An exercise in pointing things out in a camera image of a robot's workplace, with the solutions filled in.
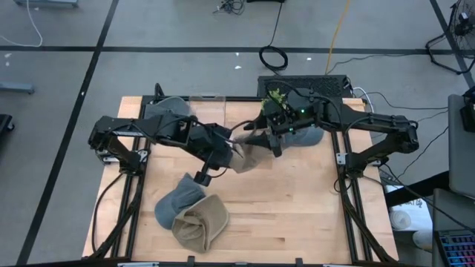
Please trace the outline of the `keyboard with coloured backlight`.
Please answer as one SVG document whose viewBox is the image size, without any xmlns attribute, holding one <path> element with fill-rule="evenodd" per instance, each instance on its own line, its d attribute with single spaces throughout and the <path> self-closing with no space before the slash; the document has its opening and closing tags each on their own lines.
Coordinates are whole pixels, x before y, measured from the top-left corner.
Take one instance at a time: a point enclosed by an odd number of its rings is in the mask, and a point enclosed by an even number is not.
<svg viewBox="0 0 475 267">
<path fill-rule="evenodd" d="M 475 229 L 435 231 L 445 267 L 475 267 Z"/>
</svg>

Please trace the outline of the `black table frame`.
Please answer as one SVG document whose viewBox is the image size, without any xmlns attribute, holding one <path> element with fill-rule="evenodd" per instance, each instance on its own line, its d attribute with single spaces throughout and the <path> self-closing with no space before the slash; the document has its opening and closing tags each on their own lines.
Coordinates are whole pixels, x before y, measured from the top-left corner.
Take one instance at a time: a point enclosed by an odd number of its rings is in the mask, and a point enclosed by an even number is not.
<svg viewBox="0 0 475 267">
<path fill-rule="evenodd" d="M 256 97 L 230 97 L 223 102 L 194 102 L 201 122 L 232 127 L 254 119 L 261 101 Z M 203 163 L 177 148 L 153 145 L 149 157 L 138 217 L 127 222 L 115 246 L 105 256 L 131 256 L 136 261 L 198 263 L 303 263 L 350 264 L 350 247 L 337 179 L 331 133 L 309 148 L 290 148 L 277 159 L 271 156 L 257 168 L 236 174 L 228 170 L 205 188 L 217 194 L 230 213 L 224 231 L 205 254 L 184 249 L 172 233 L 155 220 L 157 201 L 175 188 L 185 173 L 194 176 Z M 105 241 L 117 224 L 122 200 L 133 199 L 137 178 L 121 179 L 101 201 L 95 243 Z M 359 179 L 358 187 L 367 227 L 384 250 L 398 260 L 382 187 Z"/>
</svg>

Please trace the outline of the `grey metal bar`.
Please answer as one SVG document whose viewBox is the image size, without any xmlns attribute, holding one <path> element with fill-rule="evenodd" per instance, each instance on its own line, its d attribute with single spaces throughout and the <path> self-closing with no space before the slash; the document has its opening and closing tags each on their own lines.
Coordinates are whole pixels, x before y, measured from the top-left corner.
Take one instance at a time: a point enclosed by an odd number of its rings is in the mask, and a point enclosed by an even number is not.
<svg viewBox="0 0 475 267">
<path fill-rule="evenodd" d="M 33 94 L 35 92 L 32 84 L 0 82 L 0 91 L 11 91 L 16 93 Z"/>
</svg>

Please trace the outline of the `black standing fan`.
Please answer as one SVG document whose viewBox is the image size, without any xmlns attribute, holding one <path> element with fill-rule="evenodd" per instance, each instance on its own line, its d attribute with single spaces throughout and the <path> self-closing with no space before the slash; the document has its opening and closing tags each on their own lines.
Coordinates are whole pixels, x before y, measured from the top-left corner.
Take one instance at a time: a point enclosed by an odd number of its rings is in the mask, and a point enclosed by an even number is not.
<svg viewBox="0 0 475 267">
<path fill-rule="evenodd" d="M 449 42 L 456 56 L 472 60 L 466 70 L 457 70 L 436 60 L 431 48 L 442 40 Z M 470 72 L 475 66 L 475 0 L 456 0 L 451 5 L 449 22 L 442 34 L 429 40 L 425 49 L 433 64 L 457 75 Z"/>
</svg>

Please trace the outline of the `grey baseball cap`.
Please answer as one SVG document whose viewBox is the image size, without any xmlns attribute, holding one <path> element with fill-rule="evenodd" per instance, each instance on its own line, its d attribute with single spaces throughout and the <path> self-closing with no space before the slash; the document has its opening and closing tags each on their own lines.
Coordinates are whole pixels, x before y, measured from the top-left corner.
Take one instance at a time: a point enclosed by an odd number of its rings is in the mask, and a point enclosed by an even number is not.
<svg viewBox="0 0 475 267">
<path fill-rule="evenodd" d="M 304 128 L 284 135 L 283 146 L 285 147 L 308 147 L 317 145 L 324 136 L 321 128 Z"/>
<path fill-rule="evenodd" d="M 170 96 L 169 98 L 160 100 L 157 103 L 147 104 L 145 106 L 143 118 L 148 119 L 153 116 L 163 115 L 166 113 L 172 113 L 181 116 L 192 115 L 192 111 L 188 102 L 179 96 Z"/>
<path fill-rule="evenodd" d="M 184 209 L 194 205 L 205 197 L 199 184 L 194 182 L 189 173 L 185 173 L 175 189 L 162 197 L 154 208 L 157 222 L 164 229 L 171 230 L 174 218 Z"/>
</svg>

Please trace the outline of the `black perforated computer case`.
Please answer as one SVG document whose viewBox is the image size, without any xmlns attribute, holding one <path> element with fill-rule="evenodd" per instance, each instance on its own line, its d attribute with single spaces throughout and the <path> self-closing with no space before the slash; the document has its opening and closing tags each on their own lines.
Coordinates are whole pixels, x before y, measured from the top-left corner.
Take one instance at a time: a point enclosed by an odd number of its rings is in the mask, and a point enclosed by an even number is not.
<svg viewBox="0 0 475 267">
<path fill-rule="evenodd" d="M 266 88 L 279 89 L 281 93 L 289 90 L 285 85 L 272 82 L 281 80 L 294 88 L 311 88 L 325 97 L 351 98 L 352 85 L 346 75 L 306 75 L 306 76 L 259 76 L 257 96 L 265 97 Z"/>
</svg>

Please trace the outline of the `beige baseball cap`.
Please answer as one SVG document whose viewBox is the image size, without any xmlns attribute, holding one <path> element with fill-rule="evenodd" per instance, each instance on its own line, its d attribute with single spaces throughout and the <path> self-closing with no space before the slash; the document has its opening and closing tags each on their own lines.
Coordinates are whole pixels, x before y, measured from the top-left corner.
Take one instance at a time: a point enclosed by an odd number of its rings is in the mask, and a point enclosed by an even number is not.
<svg viewBox="0 0 475 267">
<path fill-rule="evenodd" d="M 234 138 L 235 143 L 232 145 L 229 167 L 237 174 L 251 171 L 263 161 L 273 157 L 270 148 L 243 144 L 243 140 L 249 135 L 241 134 Z"/>
<path fill-rule="evenodd" d="M 211 194 L 181 211 L 174 218 L 171 232 L 182 247 L 205 254 L 228 222 L 226 206 L 218 195 Z"/>
</svg>

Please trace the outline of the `grey desk top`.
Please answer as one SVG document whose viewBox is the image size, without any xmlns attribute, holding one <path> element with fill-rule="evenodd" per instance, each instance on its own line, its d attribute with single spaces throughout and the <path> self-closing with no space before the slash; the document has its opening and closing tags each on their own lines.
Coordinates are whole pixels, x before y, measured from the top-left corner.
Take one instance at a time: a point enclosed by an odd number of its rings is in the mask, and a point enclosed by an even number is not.
<svg viewBox="0 0 475 267">
<path fill-rule="evenodd" d="M 475 133 L 463 127 L 460 110 L 464 106 L 462 96 L 448 97 L 449 186 L 475 199 Z"/>
</svg>

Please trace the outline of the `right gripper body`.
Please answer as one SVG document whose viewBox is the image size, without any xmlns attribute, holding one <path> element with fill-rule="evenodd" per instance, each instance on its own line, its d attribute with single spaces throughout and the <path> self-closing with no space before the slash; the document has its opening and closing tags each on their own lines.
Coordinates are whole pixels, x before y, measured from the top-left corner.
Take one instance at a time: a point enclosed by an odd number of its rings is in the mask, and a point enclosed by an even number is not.
<svg viewBox="0 0 475 267">
<path fill-rule="evenodd" d="M 286 98 L 267 98 L 265 118 L 269 132 L 280 138 L 282 135 L 294 136 L 297 130 L 292 126 L 295 110 L 289 106 Z"/>
</svg>

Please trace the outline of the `green plant in white pot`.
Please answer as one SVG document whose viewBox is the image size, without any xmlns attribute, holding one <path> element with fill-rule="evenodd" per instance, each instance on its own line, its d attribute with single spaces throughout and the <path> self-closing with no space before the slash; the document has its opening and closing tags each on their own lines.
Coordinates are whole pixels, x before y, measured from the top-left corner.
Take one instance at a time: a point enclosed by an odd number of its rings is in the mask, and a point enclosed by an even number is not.
<svg viewBox="0 0 475 267">
<path fill-rule="evenodd" d="M 265 97 L 261 101 L 261 110 L 263 111 L 268 102 L 275 103 L 281 110 L 286 111 L 285 95 L 280 92 L 280 89 L 266 89 Z"/>
</svg>

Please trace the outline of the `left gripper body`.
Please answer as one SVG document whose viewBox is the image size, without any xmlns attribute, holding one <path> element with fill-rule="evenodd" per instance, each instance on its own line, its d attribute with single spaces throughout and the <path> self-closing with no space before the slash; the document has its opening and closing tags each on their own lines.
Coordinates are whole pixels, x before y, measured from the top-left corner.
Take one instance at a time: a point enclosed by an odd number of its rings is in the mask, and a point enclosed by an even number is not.
<svg viewBox="0 0 475 267">
<path fill-rule="evenodd" d="M 232 147 L 226 142 L 231 130 L 216 123 L 191 127 L 187 152 L 209 164 L 212 169 L 229 166 Z"/>
</svg>

